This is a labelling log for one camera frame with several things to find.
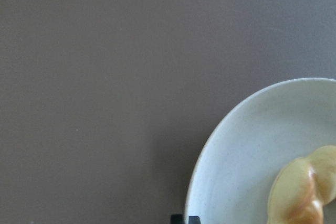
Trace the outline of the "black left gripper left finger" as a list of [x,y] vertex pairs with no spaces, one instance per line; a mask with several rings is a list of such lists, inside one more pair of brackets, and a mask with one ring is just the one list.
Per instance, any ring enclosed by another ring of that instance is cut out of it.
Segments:
[[182,214],[172,214],[170,216],[170,224],[183,224]]

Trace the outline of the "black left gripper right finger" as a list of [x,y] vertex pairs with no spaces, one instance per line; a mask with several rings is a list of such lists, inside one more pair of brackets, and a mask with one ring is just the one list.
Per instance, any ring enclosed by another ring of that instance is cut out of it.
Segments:
[[201,220],[199,216],[189,216],[188,224],[201,224]]

